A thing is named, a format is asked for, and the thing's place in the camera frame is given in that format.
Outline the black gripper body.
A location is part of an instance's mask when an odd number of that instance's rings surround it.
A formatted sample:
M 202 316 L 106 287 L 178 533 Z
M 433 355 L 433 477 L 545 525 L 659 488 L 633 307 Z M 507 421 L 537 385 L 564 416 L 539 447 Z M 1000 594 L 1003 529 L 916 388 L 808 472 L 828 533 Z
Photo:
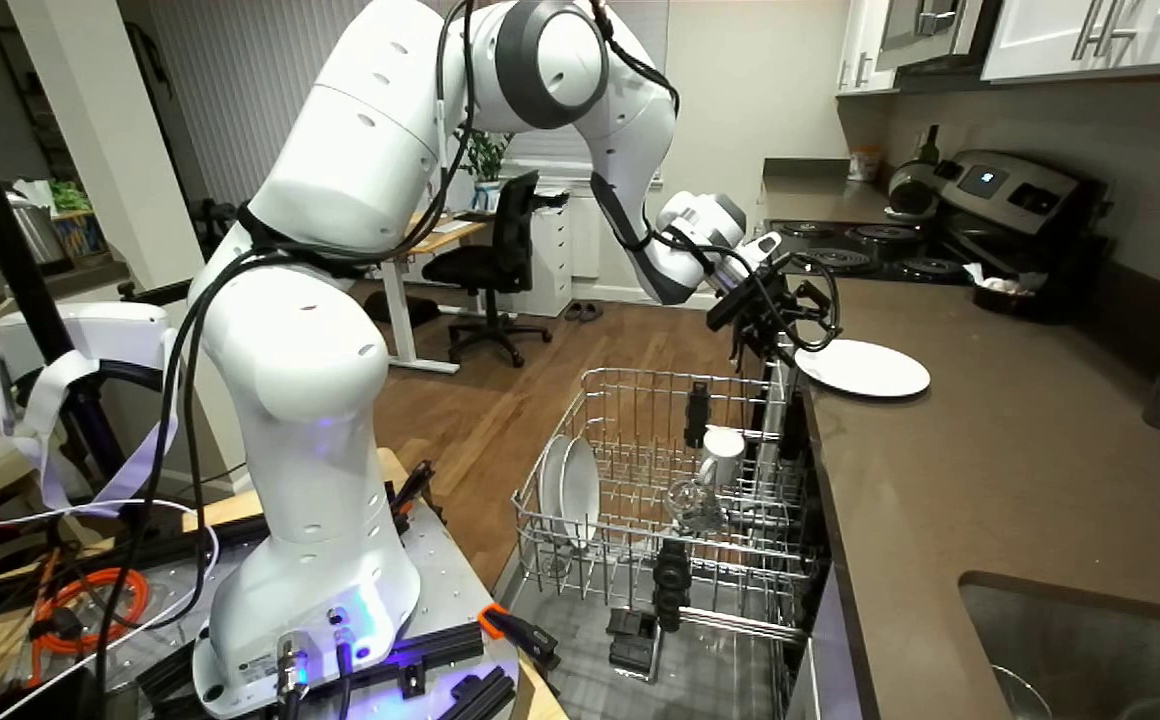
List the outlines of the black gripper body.
M 764 354 L 779 338 L 819 354 L 841 338 L 837 273 L 808 252 L 779 252 L 773 237 L 734 248 L 715 270 L 718 302 L 706 307 L 706 330 L 752 325 Z

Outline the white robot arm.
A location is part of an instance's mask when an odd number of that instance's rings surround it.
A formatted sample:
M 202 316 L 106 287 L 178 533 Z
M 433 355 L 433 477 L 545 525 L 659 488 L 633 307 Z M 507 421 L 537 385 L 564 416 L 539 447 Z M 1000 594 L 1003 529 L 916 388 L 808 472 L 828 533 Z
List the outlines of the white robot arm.
M 730 199 L 645 208 L 675 117 L 675 88 L 599 0 L 489 0 L 455 19 L 368 0 L 338 31 L 271 173 L 191 279 L 267 525 L 213 594 L 191 653 L 206 714 L 246 717 L 382 665 L 429 599 L 375 465 L 389 350 L 338 276 L 407 245 L 446 123 L 578 131 L 589 190 L 646 297 L 679 303 L 711 285 L 711 316 L 758 355 L 837 338 L 831 302 L 779 287 L 774 245 Z

